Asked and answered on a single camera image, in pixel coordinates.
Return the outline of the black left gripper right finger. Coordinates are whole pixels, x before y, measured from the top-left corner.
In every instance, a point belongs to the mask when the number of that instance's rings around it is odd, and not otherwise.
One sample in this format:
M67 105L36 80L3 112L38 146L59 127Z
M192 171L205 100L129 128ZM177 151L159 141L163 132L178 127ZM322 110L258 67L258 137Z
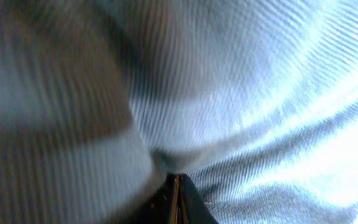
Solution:
M195 187L186 175L179 175L178 223L218 224Z

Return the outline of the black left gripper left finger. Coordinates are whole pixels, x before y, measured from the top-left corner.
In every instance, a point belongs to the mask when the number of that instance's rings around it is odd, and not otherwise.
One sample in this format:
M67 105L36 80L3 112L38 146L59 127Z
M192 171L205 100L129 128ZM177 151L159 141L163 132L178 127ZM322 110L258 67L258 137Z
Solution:
M130 224L178 223L179 175L169 174L164 184L129 219Z

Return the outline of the blue polo shirt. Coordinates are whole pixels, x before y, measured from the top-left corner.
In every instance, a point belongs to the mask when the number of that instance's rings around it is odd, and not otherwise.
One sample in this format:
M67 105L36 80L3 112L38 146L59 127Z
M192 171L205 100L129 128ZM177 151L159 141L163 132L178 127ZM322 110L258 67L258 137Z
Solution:
M0 1L0 223L358 223L358 1Z

